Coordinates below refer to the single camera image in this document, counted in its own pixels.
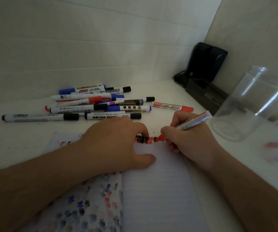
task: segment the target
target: clear plastic cup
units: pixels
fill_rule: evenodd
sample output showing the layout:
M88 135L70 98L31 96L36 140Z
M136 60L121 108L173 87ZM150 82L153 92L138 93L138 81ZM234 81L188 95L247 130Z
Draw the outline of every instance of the clear plastic cup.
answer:
M260 66L252 66L211 120L223 138L241 142L278 110L278 79Z

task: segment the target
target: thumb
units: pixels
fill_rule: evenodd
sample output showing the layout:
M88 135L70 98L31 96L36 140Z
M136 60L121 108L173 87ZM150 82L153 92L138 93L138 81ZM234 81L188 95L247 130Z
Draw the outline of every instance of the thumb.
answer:
M172 126L165 126L160 130L161 134L164 135L167 139L178 144L180 142L182 131L172 127Z
M136 169L145 169L156 161L156 157L152 154L137 155L135 154Z

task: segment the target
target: white desk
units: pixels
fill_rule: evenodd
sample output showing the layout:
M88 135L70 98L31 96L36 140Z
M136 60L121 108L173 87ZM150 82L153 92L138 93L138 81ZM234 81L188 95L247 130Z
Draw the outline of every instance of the white desk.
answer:
M136 84L131 85L131 88L132 92L125 94L126 97L154 96L159 102L193 107L195 113L205 111L172 80ZM4 114L44 114L46 113L44 106L50 103L52 103L50 98L0 103L0 168L39 156L54 131L81 133L96 122L80 119L79 121L5 123L1 119ZM150 136L158 136L160 129L170 124L173 113L174 110L171 109L152 108L152 112L142 113L140 122L147 126ZM278 188L278 171L256 154L260 144L253 138L253 134L242 143L229 142L217 134L214 136L235 158ZM188 167L211 232L244 231L214 184L191 163L188 163Z

